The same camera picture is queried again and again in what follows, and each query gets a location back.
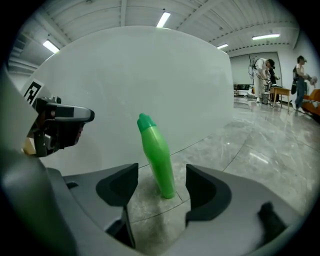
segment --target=blue jeans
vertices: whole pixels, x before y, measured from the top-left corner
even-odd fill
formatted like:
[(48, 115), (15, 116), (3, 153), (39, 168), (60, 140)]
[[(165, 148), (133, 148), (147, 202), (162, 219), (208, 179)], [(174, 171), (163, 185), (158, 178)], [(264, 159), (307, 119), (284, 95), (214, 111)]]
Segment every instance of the blue jeans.
[(302, 77), (299, 77), (296, 81), (296, 99), (295, 106), (296, 108), (300, 108), (302, 106), (302, 102), (304, 101), (305, 95), (305, 80)]

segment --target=white pants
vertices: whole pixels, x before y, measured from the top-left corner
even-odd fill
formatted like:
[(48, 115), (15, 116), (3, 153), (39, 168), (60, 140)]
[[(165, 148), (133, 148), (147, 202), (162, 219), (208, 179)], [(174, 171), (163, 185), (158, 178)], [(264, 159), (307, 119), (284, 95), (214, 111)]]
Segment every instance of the white pants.
[(261, 78), (261, 76), (257, 75), (258, 71), (253, 70), (253, 83), (254, 83), (254, 94), (258, 98), (260, 97), (260, 94), (262, 94), (265, 91), (264, 86), (264, 80)]

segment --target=shoe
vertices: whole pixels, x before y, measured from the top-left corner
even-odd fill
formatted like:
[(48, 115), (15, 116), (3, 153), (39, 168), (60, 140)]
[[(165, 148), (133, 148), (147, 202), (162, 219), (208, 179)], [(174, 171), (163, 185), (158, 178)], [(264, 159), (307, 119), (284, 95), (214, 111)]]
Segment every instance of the shoe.
[(306, 112), (304, 112), (304, 110), (302, 109), (302, 107), (299, 107), (299, 109), (298, 109), (298, 111), (300, 111), (301, 113), (306, 113)]

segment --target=black cap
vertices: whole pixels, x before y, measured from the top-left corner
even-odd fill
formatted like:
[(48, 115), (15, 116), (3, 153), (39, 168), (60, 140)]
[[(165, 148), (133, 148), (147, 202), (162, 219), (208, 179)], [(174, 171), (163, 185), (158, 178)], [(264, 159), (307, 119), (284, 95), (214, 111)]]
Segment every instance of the black cap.
[(297, 58), (296, 61), (299, 63), (300, 60), (304, 60), (304, 62), (307, 62), (307, 60), (301, 55)]
[(275, 62), (274, 62), (273, 59), (268, 59), (268, 62), (270, 63), (270, 65), (271, 65), (271, 67), (272, 67), (273, 69), (276, 68), (276, 67), (275, 67)]

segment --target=tiled floor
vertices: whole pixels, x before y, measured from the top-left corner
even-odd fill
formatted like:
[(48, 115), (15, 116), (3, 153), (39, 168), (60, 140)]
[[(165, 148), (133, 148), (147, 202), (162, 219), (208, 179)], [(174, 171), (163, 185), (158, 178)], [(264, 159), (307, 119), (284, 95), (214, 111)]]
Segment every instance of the tiled floor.
[(190, 210), (186, 164), (256, 180), (307, 213), (320, 183), (320, 124), (292, 108), (288, 114), (287, 106), (236, 97), (231, 123), (173, 154), (171, 161), (176, 196), (161, 198), (145, 166), (128, 205), (136, 249), (146, 255), (160, 255), (185, 229)]

